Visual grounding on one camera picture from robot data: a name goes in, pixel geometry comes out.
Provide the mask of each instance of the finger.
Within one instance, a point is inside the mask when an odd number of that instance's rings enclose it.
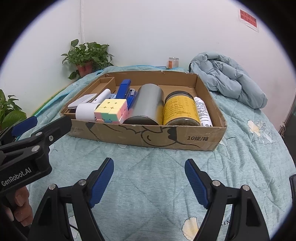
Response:
[[[16,220],[21,222],[25,220],[27,217],[29,217],[30,215],[33,215],[32,213],[33,211],[29,202],[25,202],[22,207],[18,207],[16,209],[16,211],[14,212],[14,215]]]
[[[25,218],[23,221],[21,221],[20,223],[26,227],[29,224],[31,224],[33,222],[33,214],[30,214],[29,217]]]
[[[23,206],[24,203],[29,199],[29,191],[27,187],[22,187],[15,192],[15,203],[18,206]]]
[[[4,205],[3,205],[3,207],[5,209],[6,215],[10,219],[10,221],[13,221],[14,220],[14,217],[13,217],[13,214],[12,214],[12,211],[10,210],[10,208],[9,207],[6,207]]]

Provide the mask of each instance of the red sign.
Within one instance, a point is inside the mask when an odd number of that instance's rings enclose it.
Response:
[[[257,27],[256,18],[252,17],[250,14],[246,13],[245,11],[240,9],[240,17],[241,19],[247,21],[248,23],[252,24],[254,27]]]

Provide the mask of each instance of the rubik's cube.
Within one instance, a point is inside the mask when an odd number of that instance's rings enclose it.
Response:
[[[94,111],[97,122],[122,124],[128,115],[126,99],[106,99]]]

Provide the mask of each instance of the potted plant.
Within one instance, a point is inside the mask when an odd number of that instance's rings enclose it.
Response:
[[[14,99],[15,95],[9,95],[8,100],[0,89],[0,131],[12,126],[18,121],[23,121],[27,118],[25,112],[14,103],[18,99]]]
[[[62,61],[62,64],[68,60],[76,65],[77,70],[72,72],[69,79],[74,79],[78,76],[84,77],[92,72],[92,69],[100,70],[108,66],[112,66],[111,60],[114,57],[112,54],[108,54],[107,44],[100,45],[96,42],[80,44],[77,47],[79,40],[71,41],[71,49],[68,53],[64,53],[61,56],[66,56]]]

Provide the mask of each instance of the plant pot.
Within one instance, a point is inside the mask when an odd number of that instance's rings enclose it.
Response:
[[[79,71],[80,77],[82,78],[92,72],[92,61],[85,63],[84,66],[76,65],[76,67]]]

